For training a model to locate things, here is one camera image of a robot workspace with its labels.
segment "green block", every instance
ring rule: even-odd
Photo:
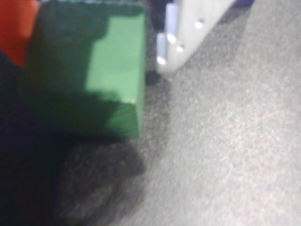
[[[22,99],[58,131],[138,137],[145,27],[137,3],[43,3],[21,81]]]

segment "gray surface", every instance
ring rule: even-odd
[[[182,69],[147,87],[141,139],[69,155],[59,218],[300,225],[300,11],[299,0],[232,10]]]

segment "gray carpet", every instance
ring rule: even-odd
[[[142,138],[68,153],[57,224],[301,225],[300,11],[231,9],[177,73],[148,72]]]

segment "green cube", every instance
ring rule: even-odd
[[[145,79],[140,4],[42,4],[21,95],[48,125],[83,135],[138,137]]]

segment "white plastic piece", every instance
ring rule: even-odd
[[[157,35],[157,64],[158,67],[166,64],[166,35],[164,33]]]
[[[157,71],[171,73],[181,67],[234,2],[174,0],[174,3],[167,4],[165,33],[157,36],[157,41],[166,42],[157,43]]]

